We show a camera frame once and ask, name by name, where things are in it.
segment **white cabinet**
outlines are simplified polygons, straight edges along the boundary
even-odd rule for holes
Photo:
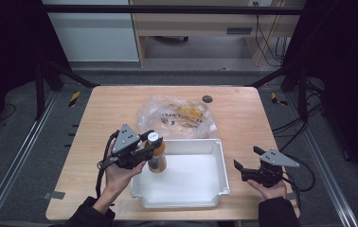
[[[127,0],[43,0],[44,4],[128,5]],[[69,61],[139,61],[129,13],[48,13]]]

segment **white plastic bin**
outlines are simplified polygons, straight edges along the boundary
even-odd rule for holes
[[[166,140],[167,168],[148,166],[132,179],[131,194],[145,208],[213,207],[229,194],[219,139]]]

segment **wooden tabletop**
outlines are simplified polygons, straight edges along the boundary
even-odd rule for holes
[[[251,87],[181,87],[181,86],[100,86],[93,90],[84,111],[72,147],[63,166],[55,191],[64,192],[62,200],[52,199],[46,211],[49,219],[69,219],[88,197],[96,197],[97,162],[102,159],[109,136],[123,123],[138,131],[136,116],[139,108],[152,95],[176,96],[202,102],[203,96],[212,96],[206,105],[217,126],[217,137],[222,140],[229,195],[221,196],[212,208],[145,209],[139,199],[133,199],[128,186],[115,201],[112,210],[116,219],[137,220],[239,220],[257,219],[262,196],[242,181],[233,160],[245,168],[259,168],[259,156],[253,146],[265,150],[276,148],[267,116],[255,88]],[[299,211],[293,202],[295,211]]]

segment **white bottle cap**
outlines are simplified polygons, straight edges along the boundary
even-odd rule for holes
[[[159,138],[159,136],[158,136],[158,133],[151,132],[147,138],[149,140],[149,143],[152,144],[153,142],[155,142]]]

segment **human hand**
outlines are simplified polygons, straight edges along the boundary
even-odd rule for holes
[[[94,209],[105,214],[109,206],[116,200],[120,193],[127,187],[133,176],[141,173],[146,161],[141,162],[134,169],[119,168],[117,165],[110,165],[105,169],[106,185],[100,197],[93,205]]]
[[[105,190],[113,193],[121,193],[129,184],[133,176],[141,173],[146,161],[141,162],[134,169],[120,168],[117,165],[110,165],[105,169],[106,186]]]
[[[247,180],[247,182],[252,186],[254,189],[258,190],[261,195],[264,197],[265,200],[282,197],[286,198],[286,186],[283,181],[279,181],[274,186],[267,188],[263,185],[253,181],[253,180]]]

